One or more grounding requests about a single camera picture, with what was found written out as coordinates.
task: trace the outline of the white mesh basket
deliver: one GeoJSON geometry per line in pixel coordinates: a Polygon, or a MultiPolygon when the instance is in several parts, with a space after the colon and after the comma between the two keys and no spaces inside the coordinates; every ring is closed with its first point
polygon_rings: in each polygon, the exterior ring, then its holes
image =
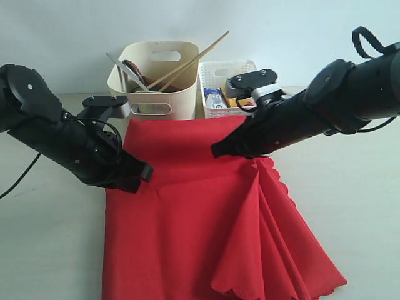
{"type": "Polygon", "coordinates": [[[210,108],[206,106],[204,97],[204,88],[221,88],[226,79],[242,73],[257,70],[254,61],[207,61],[199,63],[199,78],[201,86],[202,106],[204,108],[205,118],[224,117],[231,115],[246,115],[248,113],[240,110],[238,107],[228,108],[210,108]]]}

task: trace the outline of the table surface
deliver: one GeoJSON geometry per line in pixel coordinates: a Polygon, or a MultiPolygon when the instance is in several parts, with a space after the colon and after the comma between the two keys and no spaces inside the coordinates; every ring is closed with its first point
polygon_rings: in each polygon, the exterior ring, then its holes
{"type": "MultiPolygon", "coordinates": [[[[60,98],[76,114],[86,96],[60,98]]],[[[129,120],[111,122],[124,136],[129,120]]],[[[329,299],[397,296],[396,124],[357,137],[315,137],[272,157],[311,230],[349,279],[329,299]]],[[[36,153],[4,133],[0,143],[5,191],[36,153]]],[[[100,299],[105,207],[104,190],[41,157],[0,201],[0,299],[100,299]]]]}

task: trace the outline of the cloth fold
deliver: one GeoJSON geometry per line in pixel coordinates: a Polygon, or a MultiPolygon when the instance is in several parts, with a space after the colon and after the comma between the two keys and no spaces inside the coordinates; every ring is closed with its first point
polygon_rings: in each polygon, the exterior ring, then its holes
{"type": "Polygon", "coordinates": [[[106,190],[104,300],[313,300],[347,283],[271,158],[213,158],[242,121],[131,120],[124,148],[155,172],[106,190]]]}

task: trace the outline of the white plastic basket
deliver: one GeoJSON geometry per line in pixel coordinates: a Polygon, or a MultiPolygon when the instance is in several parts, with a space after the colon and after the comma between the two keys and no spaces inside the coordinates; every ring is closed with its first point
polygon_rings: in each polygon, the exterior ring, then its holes
{"type": "Polygon", "coordinates": [[[231,115],[246,115],[238,107],[210,108],[206,106],[204,88],[221,88],[226,79],[242,73],[257,70],[256,64],[251,60],[238,61],[207,61],[199,63],[199,78],[201,87],[202,106],[205,118],[216,118],[231,115]]]}
{"type": "MultiPolygon", "coordinates": [[[[143,76],[161,78],[182,63],[190,61],[199,54],[199,48],[190,42],[137,42],[124,49],[119,60],[128,59],[138,66],[143,76]],[[180,60],[155,60],[155,54],[179,53],[180,60]]],[[[184,120],[194,119],[196,113],[196,90],[198,80],[198,63],[193,64],[183,75],[172,84],[181,90],[178,92],[129,92],[124,90],[119,70],[113,67],[107,85],[114,95],[125,95],[131,105],[131,117],[145,120],[184,120]],[[147,113],[138,112],[135,107],[147,109],[147,113]]],[[[127,79],[127,88],[130,90],[136,84],[127,79]]]]}

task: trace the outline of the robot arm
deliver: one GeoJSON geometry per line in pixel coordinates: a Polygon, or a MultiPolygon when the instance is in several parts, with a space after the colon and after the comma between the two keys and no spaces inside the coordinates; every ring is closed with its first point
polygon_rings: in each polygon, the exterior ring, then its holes
{"type": "Polygon", "coordinates": [[[109,118],[125,118],[126,97],[92,96],[77,116],[63,108],[43,78],[32,69],[0,67],[0,132],[70,170],[80,181],[100,188],[136,193],[153,169],[123,150],[109,118]],[[103,131],[104,125],[114,132],[103,131]]]}
{"type": "Polygon", "coordinates": [[[265,156],[319,134],[369,132],[393,121],[400,114],[400,43],[383,47],[364,27],[353,31],[352,37],[357,52],[370,60],[359,65],[335,60],[292,97],[284,97],[272,70],[230,78],[227,96],[252,96],[257,107],[231,134],[212,145],[214,157],[265,156]],[[360,36],[382,55],[366,54],[360,36]],[[388,120],[382,125],[363,129],[384,118],[388,120]]]}

